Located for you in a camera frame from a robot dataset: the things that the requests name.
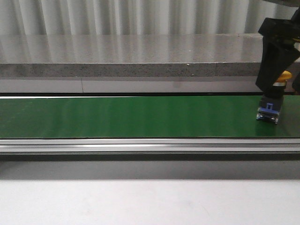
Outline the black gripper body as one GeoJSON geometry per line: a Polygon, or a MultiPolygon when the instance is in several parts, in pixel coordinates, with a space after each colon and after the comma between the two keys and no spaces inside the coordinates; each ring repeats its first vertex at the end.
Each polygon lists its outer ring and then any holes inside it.
{"type": "Polygon", "coordinates": [[[291,19],[265,18],[258,33],[266,38],[287,39],[300,42],[300,8],[291,19]]]}

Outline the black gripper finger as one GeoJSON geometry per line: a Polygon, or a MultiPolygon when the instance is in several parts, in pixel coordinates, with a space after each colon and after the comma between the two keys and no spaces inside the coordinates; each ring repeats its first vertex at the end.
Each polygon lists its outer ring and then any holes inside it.
{"type": "Polygon", "coordinates": [[[300,52],[294,47],[293,39],[263,37],[262,43],[262,60],[256,85],[266,97],[281,98],[284,87],[273,84],[300,57],[300,52]]]}
{"type": "Polygon", "coordinates": [[[300,94],[300,72],[295,77],[293,83],[292,83],[293,92],[295,94],[300,94]]]}

